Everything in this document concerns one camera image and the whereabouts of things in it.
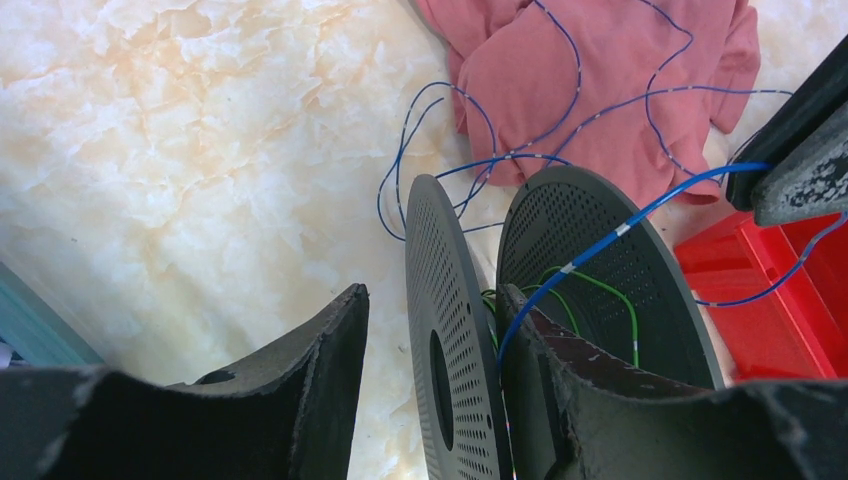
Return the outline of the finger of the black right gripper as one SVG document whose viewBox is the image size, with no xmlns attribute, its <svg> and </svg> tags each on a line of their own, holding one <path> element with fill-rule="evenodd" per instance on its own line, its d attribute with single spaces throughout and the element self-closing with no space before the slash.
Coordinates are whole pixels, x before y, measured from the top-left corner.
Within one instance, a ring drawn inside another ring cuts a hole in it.
<svg viewBox="0 0 848 480">
<path fill-rule="evenodd" d="M 754 221 L 769 227 L 847 210 L 847 121 L 831 119 L 760 181 Z"/>
<path fill-rule="evenodd" d="M 730 174 L 726 189 L 729 203 L 738 211 L 754 212 L 756 185 L 831 119 L 847 121 L 846 40 L 840 41 L 734 158 L 734 166 L 762 163 L 767 167 Z"/>
</svg>

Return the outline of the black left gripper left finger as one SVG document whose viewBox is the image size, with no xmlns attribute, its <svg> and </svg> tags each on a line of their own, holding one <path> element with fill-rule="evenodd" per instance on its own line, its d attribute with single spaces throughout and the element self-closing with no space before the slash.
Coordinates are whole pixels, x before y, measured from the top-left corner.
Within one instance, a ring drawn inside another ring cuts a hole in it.
<svg viewBox="0 0 848 480">
<path fill-rule="evenodd" d="M 171 479 L 344 479 L 369 293 L 354 283 L 312 319 L 180 392 Z"/>
</svg>

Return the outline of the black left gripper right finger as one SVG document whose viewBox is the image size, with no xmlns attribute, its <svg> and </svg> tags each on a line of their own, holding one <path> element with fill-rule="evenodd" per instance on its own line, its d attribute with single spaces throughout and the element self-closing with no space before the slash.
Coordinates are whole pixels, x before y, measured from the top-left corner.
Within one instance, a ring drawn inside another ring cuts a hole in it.
<svg viewBox="0 0 848 480">
<path fill-rule="evenodd" d="M 701 389 L 642 370 L 531 308 L 505 343 L 505 369 L 540 369 L 566 447 L 559 479 L 719 479 L 723 458 L 703 432 Z"/>
</svg>

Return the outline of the red plastic bin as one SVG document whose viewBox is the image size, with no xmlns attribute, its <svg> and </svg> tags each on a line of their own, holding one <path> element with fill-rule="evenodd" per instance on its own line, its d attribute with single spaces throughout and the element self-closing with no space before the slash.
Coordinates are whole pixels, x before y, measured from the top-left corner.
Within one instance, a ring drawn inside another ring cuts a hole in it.
<svg viewBox="0 0 848 480">
<path fill-rule="evenodd" d="M 847 376 L 847 218 L 759 227 L 737 213 L 675 248 L 733 382 Z"/>
</svg>

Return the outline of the black cable spool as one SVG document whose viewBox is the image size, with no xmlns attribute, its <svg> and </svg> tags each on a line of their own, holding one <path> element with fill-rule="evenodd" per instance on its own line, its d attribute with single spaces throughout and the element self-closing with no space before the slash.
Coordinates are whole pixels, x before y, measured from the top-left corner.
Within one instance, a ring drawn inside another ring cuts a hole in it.
<svg viewBox="0 0 848 480">
<path fill-rule="evenodd" d="M 559 479 L 566 447 L 527 354 L 505 342 L 531 308 L 642 370 L 712 389 L 721 375 L 682 272 L 614 185 L 578 167 L 534 175 L 506 216 L 489 310 L 440 182 L 417 177 L 406 224 L 409 333 L 433 479 Z"/>
</svg>

